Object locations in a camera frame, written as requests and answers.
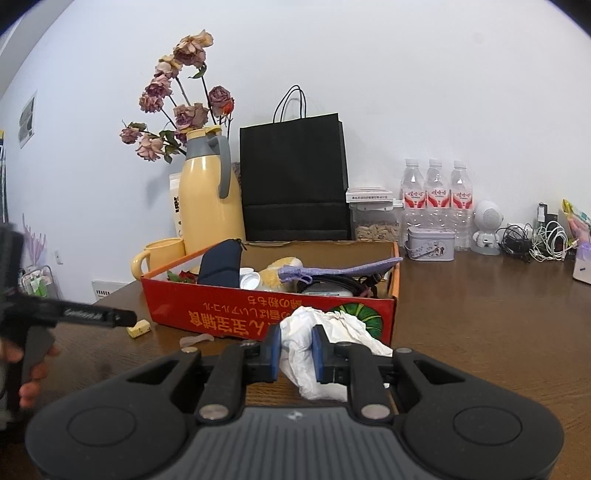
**purple cloth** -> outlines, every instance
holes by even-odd
[[[277,276],[283,283],[292,280],[301,280],[308,285],[312,283],[315,275],[344,275],[346,277],[365,277],[374,273],[385,274],[390,268],[402,261],[402,257],[388,258],[379,262],[359,265],[357,267],[332,269],[332,268],[298,268],[285,265],[277,270]]]
[[[591,244],[584,242],[577,247],[577,258],[585,261],[591,261]]]

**butter piece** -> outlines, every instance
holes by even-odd
[[[133,327],[127,327],[126,329],[127,333],[129,333],[129,336],[131,338],[137,338],[140,335],[148,333],[151,330],[150,323],[148,320],[140,320]]]

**bottle cap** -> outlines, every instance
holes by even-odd
[[[256,290],[261,285],[261,276],[258,272],[249,272],[240,278],[242,290]]]

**wall outlet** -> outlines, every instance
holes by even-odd
[[[116,281],[102,281],[93,280],[92,290],[95,291],[95,297],[97,300],[104,299],[107,295],[112,294],[114,291],[125,287],[127,283],[121,283]]]

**yellow mug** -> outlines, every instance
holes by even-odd
[[[144,275],[142,272],[142,262],[146,259],[148,271],[156,270],[170,262],[174,262],[184,257],[184,242],[182,238],[167,238],[152,242],[144,247],[144,251],[137,254],[131,261],[131,274],[136,280]]]

